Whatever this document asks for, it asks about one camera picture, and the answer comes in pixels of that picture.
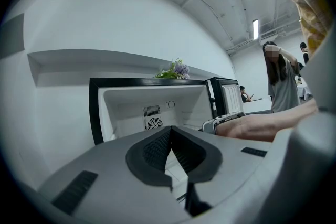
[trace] person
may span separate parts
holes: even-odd
[[[292,0],[299,11],[301,29],[311,57],[322,44],[333,22],[327,0]],[[315,99],[278,113],[247,115],[217,126],[217,134],[240,139],[272,142],[277,132],[292,128],[302,119],[317,113]]]
[[[300,62],[298,64],[299,64],[299,69],[300,69],[300,72],[301,72],[301,70],[303,69],[303,64],[301,64]],[[299,74],[298,76],[299,76],[298,80],[301,81],[301,77],[302,77],[301,74]]]
[[[251,102],[252,97],[250,97],[246,92],[245,92],[245,87],[244,86],[239,86],[240,88],[240,93],[241,93],[241,99],[243,103]]]
[[[306,43],[302,42],[300,44],[301,51],[303,52],[303,59],[304,59],[304,64],[306,65],[307,62],[309,61],[309,56],[308,56],[308,49]]]
[[[300,104],[295,76],[300,73],[298,60],[288,51],[268,41],[263,46],[268,76],[271,112],[281,112]]]

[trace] forearm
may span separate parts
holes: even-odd
[[[281,48],[279,53],[285,56],[290,61],[292,66],[295,66],[298,63],[298,60],[290,52]]]
[[[271,116],[273,117],[276,129],[282,130],[296,126],[300,120],[317,112],[318,107],[316,105],[315,99],[312,99],[305,104],[286,111],[271,114]]]

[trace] table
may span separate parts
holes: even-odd
[[[243,109],[248,114],[269,114],[271,113],[272,102],[268,99],[243,103]]]
[[[303,97],[304,100],[307,100],[308,95],[311,94],[311,91],[308,88],[308,85],[303,82],[302,84],[297,85],[299,97]]]

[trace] black frame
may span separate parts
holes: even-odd
[[[211,101],[210,89],[206,80],[182,79],[154,79],[154,78],[91,78],[89,83],[89,113],[90,123],[95,145],[104,143],[99,116],[99,88],[138,87],[138,86],[178,86],[178,85],[206,85],[211,115],[214,119],[214,108]]]
[[[239,85],[238,81],[234,79],[211,78],[210,82],[214,91],[215,104],[217,107],[217,116],[226,115],[228,112],[226,110],[222,85],[232,85],[232,84]]]

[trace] fluorescent light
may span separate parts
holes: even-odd
[[[253,40],[257,39],[259,35],[259,20],[253,21]]]

